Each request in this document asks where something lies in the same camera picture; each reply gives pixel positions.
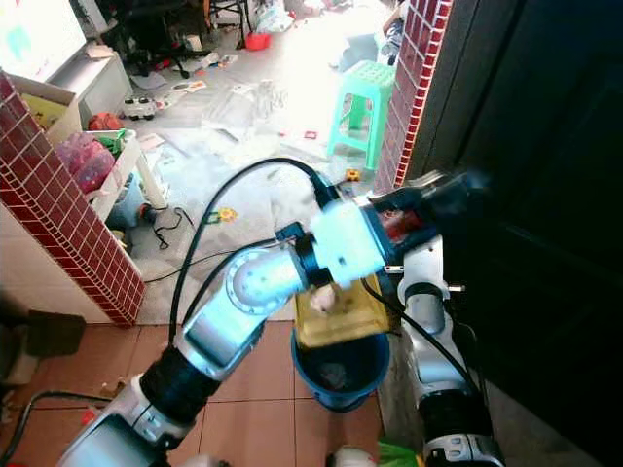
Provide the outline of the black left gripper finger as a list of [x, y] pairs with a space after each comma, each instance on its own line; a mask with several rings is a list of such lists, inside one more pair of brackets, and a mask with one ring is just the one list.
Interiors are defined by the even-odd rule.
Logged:
[[470, 213], [482, 208], [490, 178], [477, 170], [432, 172], [423, 184], [423, 208], [433, 213]]

